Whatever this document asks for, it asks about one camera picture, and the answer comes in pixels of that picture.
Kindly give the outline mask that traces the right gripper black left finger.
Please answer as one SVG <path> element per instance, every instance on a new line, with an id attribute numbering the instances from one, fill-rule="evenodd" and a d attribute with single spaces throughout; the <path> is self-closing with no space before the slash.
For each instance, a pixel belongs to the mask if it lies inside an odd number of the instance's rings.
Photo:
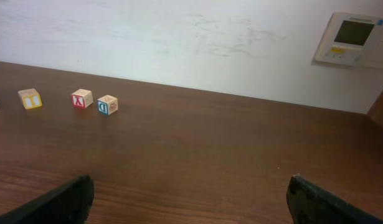
<path id="1" fill-rule="evenodd" d="M 85 224 L 94 183 L 81 175 L 0 216 L 0 224 Z"/>

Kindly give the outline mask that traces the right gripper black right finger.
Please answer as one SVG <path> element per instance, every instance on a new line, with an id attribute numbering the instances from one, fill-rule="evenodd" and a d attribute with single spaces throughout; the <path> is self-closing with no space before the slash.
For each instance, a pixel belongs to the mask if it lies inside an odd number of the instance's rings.
<path id="1" fill-rule="evenodd" d="M 291 177 L 286 202 L 294 224 L 383 224 L 300 175 Z"/>

